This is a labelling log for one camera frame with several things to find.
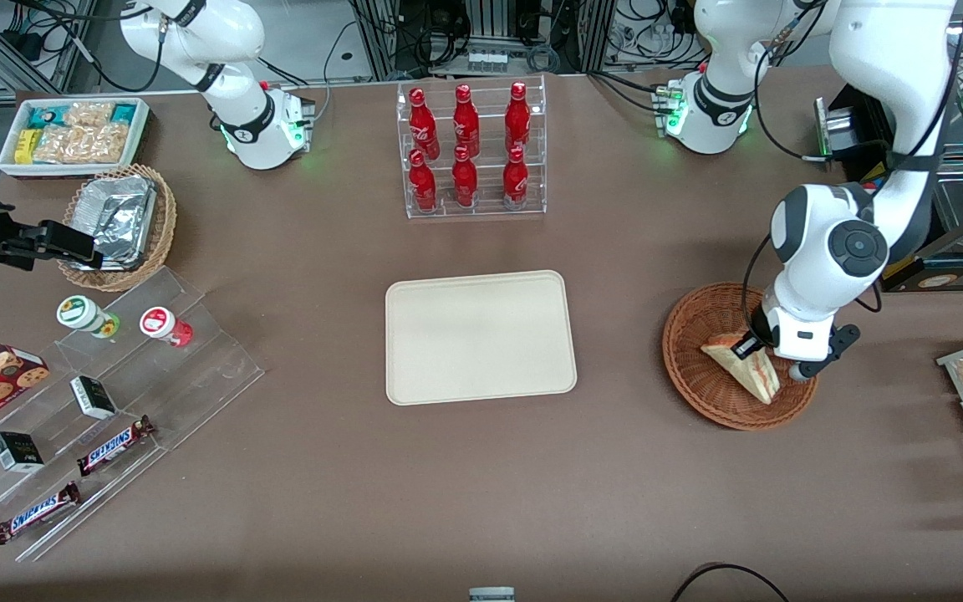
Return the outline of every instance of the small jar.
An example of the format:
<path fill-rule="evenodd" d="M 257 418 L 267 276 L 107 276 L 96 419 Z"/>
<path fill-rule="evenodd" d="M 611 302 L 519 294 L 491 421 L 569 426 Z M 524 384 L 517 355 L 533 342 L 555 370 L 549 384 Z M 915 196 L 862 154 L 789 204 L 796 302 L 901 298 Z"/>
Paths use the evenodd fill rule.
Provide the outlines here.
<path fill-rule="evenodd" d="M 191 342 L 191 324 L 178 319 L 166 308 L 150 308 L 140 319 L 140 330 L 151 339 L 164 340 L 173 347 Z"/>
<path fill-rule="evenodd" d="M 96 339 L 109 339 L 121 327 L 118 316 L 104 311 L 83 294 L 74 294 L 62 301 L 58 306 L 58 322 L 73 330 L 90 332 Z"/>

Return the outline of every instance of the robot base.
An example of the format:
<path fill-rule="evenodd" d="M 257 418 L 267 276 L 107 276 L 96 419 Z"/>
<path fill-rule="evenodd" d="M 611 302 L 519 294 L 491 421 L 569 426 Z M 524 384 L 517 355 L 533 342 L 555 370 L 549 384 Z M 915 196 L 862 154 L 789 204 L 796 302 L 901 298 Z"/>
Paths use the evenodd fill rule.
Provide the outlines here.
<path fill-rule="evenodd" d="M 304 103 L 283 90 L 271 89 L 267 94 L 274 100 L 274 118 L 254 142 L 233 140 L 222 127 L 229 150 L 252 169 L 272 169 L 297 153 L 309 151 L 313 136 L 313 102 Z"/>
<path fill-rule="evenodd" d="M 665 111 L 656 116 L 656 129 L 661 138 L 678 140 L 693 152 L 718 154 L 734 145 L 738 136 L 749 126 L 752 106 L 745 111 L 741 122 L 731 113 L 734 121 L 729 125 L 715 125 L 696 102 L 693 87 L 700 73 L 687 74 L 683 79 L 672 79 L 666 88 L 653 93 L 653 107 Z"/>

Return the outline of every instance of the small black box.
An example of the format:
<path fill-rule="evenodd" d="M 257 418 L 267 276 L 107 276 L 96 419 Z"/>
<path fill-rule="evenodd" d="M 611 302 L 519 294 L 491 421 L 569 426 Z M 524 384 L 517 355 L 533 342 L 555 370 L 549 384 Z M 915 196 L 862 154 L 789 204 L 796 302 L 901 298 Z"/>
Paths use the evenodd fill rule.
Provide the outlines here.
<path fill-rule="evenodd" d="M 80 411 L 85 415 L 92 416 L 99 420 L 114 418 L 117 408 L 114 408 L 114 401 L 106 393 L 102 382 L 90 376 L 78 376 L 69 382 L 73 388 L 73 397 L 76 397 L 80 404 Z"/>
<path fill-rule="evenodd" d="M 10 472 L 36 472 L 43 468 L 35 442 L 23 433 L 0 431 L 0 462 Z"/>

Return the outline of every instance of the white tray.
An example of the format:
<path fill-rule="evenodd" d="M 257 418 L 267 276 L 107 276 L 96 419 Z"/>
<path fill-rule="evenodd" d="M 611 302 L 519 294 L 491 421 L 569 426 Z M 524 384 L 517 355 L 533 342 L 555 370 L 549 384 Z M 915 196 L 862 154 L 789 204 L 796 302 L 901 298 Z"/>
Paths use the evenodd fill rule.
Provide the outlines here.
<path fill-rule="evenodd" d="M 19 164 L 14 163 L 14 151 L 17 149 L 17 137 L 28 125 L 32 110 L 37 107 L 47 107 L 54 104 L 69 104 L 73 102 L 116 103 L 120 105 L 136 105 L 136 113 L 129 125 L 129 137 L 125 138 L 125 148 L 121 151 L 121 160 L 117 163 L 81 163 L 75 165 L 57 165 L 49 163 Z M 148 104 L 136 96 L 83 96 L 83 98 L 36 99 L 24 100 L 17 107 L 10 134 L 3 142 L 0 151 L 0 171 L 14 178 L 75 178 L 76 176 L 91 176 L 127 167 L 133 163 L 140 140 L 144 137 L 144 127 L 149 113 Z"/>
<path fill-rule="evenodd" d="M 385 294 L 385 393 L 396 405 L 566 393 L 577 381 L 557 272 L 398 282 Z"/>

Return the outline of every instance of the clear acrylic shelf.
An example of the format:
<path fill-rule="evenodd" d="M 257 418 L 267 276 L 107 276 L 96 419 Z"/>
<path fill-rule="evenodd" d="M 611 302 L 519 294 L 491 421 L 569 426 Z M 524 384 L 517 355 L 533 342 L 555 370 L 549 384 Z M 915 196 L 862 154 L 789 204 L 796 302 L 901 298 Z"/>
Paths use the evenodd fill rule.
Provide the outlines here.
<path fill-rule="evenodd" d="M 508 210 L 504 206 L 504 166 L 507 164 L 504 113 L 511 99 L 512 83 L 515 81 L 522 81 L 527 85 L 527 104 L 530 105 L 530 141 L 524 157 L 530 176 L 527 179 L 527 201 L 518 211 Z M 540 76 L 487 77 L 470 79 L 467 83 L 471 86 L 471 99 L 478 109 L 481 123 L 481 154 L 474 157 L 474 165 L 478 171 L 478 199 L 471 209 L 463 209 L 455 201 L 454 184 L 451 181 L 451 167 L 455 163 L 452 151 L 456 148 L 451 116 L 456 110 L 455 87 L 459 84 L 458 81 L 438 79 L 410 81 L 398 85 L 396 122 L 408 218 L 431 220 L 443 217 L 515 217 L 545 213 L 548 209 L 545 79 Z M 414 148 L 414 141 L 411 138 L 410 126 L 411 104 L 406 100 L 406 95 L 412 88 L 422 88 L 425 91 L 425 103 L 436 118 L 436 138 L 441 144 L 441 155 L 428 163 L 436 178 L 436 212 L 433 213 L 418 211 L 408 178 L 411 169 L 408 153 Z"/>
<path fill-rule="evenodd" d="M 222 331 L 200 304 L 201 298 L 184 279 L 161 268 L 107 305 L 107 311 L 121 319 L 114 338 L 96 339 L 74 331 L 43 352 L 53 371 L 51 378 L 26 400 L 17 400 L 10 414 L 1 416 L 0 431 L 31 435 L 46 465 L 29 475 L 5 472 L 0 465 L 0 522 L 54 495 L 69 481 L 77 482 L 83 502 L 3 546 L 16 560 L 43 556 L 262 376 L 263 370 L 236 339 Z M 170 347 L 139 331 L 140 314 L 154 305 L 166 306 L 191 324 L 195 334 L 187 346 Z M 118 408 L 114 418 L 101 421 L 81 414 L 69 388 L 77 374 L 103 382 Z M 157 428 L 155 433 L 92 475 L 80 476 L 77 458 L 143 415 Z"/>

